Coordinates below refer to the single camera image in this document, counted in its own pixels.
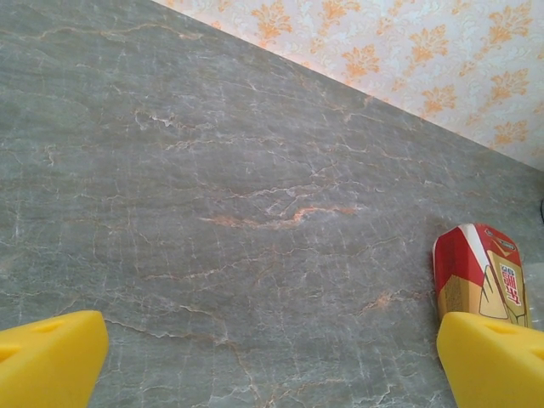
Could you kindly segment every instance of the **gray marble floor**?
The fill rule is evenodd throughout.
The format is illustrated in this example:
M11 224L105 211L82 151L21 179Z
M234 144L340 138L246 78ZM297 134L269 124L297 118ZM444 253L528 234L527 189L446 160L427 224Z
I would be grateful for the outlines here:
M542 176L149 0L0 5L0 325L101 310L92 407L453 407L432 243L544 262Z

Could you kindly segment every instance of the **orange floral pattern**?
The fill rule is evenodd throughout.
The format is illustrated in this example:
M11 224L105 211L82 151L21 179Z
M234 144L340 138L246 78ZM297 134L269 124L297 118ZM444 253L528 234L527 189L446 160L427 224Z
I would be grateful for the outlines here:
M360 3L338 0L327 0L323 2L323 11L319 13L319 16L323 19L323 24L319 30L320 36L325 36L332 25L340 25L340 19L346 15L349 10L360 11Z
M475 60L482 60L492 49L500 49L501 44L511 40L514 36L527 37L529 34L529 24L533 19L530 18L531 1L520 4L516 8L506 6L502 12L495 12L489 15L493 26L490 27L487 37L483 37L484 46L474 55ZM464 77L473 70L476 64L473 61L467 61L459 72L460 77Z
M461 13L463 10L468 9L470 7L470 3L465 3L462 0L456 0L455 5L453 6L453 9L451 10L451 13L453 15Z
M435 55L448 54L448 40L445 39L445 25L439 25L431 31L424 28L419 34L412 34L410 39L416 44L411 49L410 66L404 72L409 77L416 67L434 58Z
M506 122L504 125L495 126L495 141L493 145L500 147L514 142L524 142L527 139L527 121L515 123Z
M525 95L527 92L526 86L529 82L525 80L529 70L519 70L514 73L505 72L503 75L495 75L491 81L495 86L491 89L491 94L488 95L485 104L478 109L477 114L472 114L467 121L467 125L471 125L489 110L493 105L501 104L505 99L512 97L515 94Z
M422 117L429 117L444 110L444 108L454 109L456 107L455 88L453 85L438 88L434 87L428 91L423 91L422 95L427 99L423 106Z
M367 45L364 48L356 48L351 52L343 53L346 59L346 77L348 82L366 75L369 71L379 72L378 62L380 59L375 55L376 50L373 45Z
M544 113L544 102L538 104L535 110L533 110L533 113Z
M252 11L252 16L258 18L258 29L261 34L260 46L266 46L272 38L278 37L282 31L292 32L291 17L286 15L281 0L275 0L270 7L263 4L261 8Z
M544 170L542 0L154 1Z
M219 12L223 13L230 5L232 5L232 0L218 0Z

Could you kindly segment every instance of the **crushed can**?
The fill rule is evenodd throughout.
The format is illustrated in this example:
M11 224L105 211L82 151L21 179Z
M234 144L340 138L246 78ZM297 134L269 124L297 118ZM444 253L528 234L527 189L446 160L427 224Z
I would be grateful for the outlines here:
M433 246L439 318L468 312L531 328L516 244L485 224L463 224Z

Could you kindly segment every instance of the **wall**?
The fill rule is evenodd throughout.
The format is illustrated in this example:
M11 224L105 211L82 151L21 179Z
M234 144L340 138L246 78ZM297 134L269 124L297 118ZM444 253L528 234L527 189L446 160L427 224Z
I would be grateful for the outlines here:
M157 0L544 170L544 1Z

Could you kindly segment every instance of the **yellow plastic part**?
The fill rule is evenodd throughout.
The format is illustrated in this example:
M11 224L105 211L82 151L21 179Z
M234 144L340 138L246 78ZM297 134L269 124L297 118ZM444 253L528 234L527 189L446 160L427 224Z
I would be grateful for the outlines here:
M459 408L544 406L544 332L450 312L437 347Z
M0 331L0 406L86 407L107 350L105 323L95 311Z

